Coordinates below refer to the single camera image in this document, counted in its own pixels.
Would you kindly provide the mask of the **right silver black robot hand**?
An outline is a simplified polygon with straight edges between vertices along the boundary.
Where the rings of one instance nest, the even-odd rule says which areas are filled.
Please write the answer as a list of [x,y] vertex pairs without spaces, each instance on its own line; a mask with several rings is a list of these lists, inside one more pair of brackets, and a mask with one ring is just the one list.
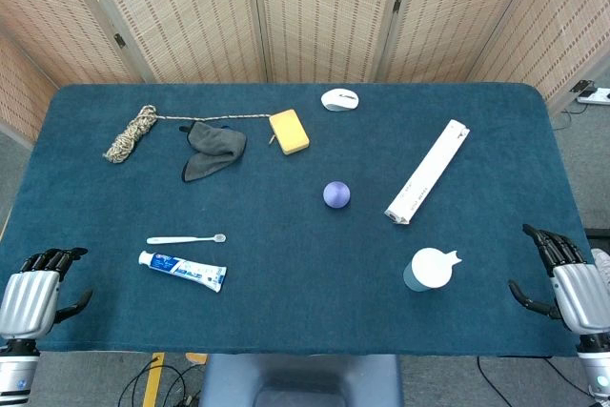
[[609,291],[597,267],[585,261],[568,237],[524,224],[548,274],[555,302],[543,303],[524,294],[516,281],[508,282],[513,298],[525,309],[557,319],[576,335],[609,331]]

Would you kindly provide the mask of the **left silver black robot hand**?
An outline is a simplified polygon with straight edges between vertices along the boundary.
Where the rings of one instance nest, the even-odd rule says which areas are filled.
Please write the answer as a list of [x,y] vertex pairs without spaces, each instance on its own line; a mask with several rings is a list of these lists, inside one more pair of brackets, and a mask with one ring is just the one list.
[[87,252],[82,247],[51,248],[28,257],[6,286],[1,303],[1,337],[36,340],[53,325],[80,314],[92,298],[91,289],[63,309],[57,307],[57,301],[71,264]]

